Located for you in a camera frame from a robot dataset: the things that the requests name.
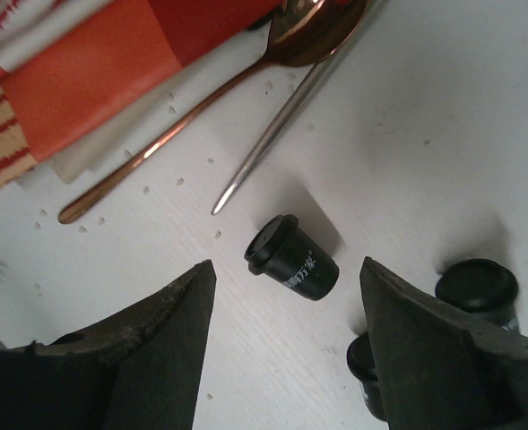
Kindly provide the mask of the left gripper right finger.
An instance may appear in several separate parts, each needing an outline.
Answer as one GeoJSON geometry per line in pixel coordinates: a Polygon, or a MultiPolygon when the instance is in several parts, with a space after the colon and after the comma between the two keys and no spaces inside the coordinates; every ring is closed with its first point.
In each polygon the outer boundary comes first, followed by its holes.
{"type": "Polygon", "coordinates": [[[370,257],[359,283],[392,429],[528,429],[528,337],[415,288],[370,257]]]}

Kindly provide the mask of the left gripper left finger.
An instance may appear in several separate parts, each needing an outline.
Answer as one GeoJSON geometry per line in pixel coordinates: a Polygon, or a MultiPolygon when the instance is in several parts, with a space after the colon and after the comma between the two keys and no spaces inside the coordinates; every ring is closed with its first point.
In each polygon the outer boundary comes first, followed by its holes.
{"type": "Polygon", "coordinates": [[[0,429],[189,429],[216,274],[203,261],[51,344],[0,349],[0,429]]]}

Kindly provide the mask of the black capsule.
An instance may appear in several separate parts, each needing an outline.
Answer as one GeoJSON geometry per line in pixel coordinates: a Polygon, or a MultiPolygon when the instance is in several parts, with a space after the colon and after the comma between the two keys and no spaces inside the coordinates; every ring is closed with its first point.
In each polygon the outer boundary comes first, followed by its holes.
{"type": "Polygon", "coordinates": [[[252,274],[266,275],[312,301],[327,296],[340,275],[333,258],[291,214],[269,220],[248,245],[244,258],[252,274]]]}
{"type": "Polygon", "coordinates": [[[350,372],[359,380],[363,400],[369,412],[373,417],[386,422],[377,369],[367,332],[359,335],[348,346],[346,361],[350,372]]]}
{"type": "Polygon", "coordinates": [[[519,285],[506,267],[469,259],[449,267],[435,286],[437,299],[511,332],[520,332],[515,311],[519,285]]]}

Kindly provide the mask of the red striped towel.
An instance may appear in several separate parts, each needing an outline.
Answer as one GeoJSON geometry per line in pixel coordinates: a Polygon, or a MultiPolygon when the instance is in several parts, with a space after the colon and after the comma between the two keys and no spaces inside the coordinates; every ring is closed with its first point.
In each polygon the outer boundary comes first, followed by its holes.
{"type": "Polygon", "coordinates": [[[0,188],[265,17],[273,1],[114,1],[0,65],[0,188]]]}

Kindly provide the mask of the copper spoon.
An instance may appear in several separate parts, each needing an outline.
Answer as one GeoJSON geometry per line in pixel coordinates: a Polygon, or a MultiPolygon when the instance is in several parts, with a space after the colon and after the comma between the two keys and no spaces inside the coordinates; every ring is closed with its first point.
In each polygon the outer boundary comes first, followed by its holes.
{"type": "Polygon", "coordinates": [[[350,38],[368,4],[368,0],[282,1],[271,19],[266,50],[255,63],[223,83],[124,165],[70,202],[57,220],[64,225],[78,220],[205,109],[247,78],[270,66],[297,68],[325,60],[350,38]]]}

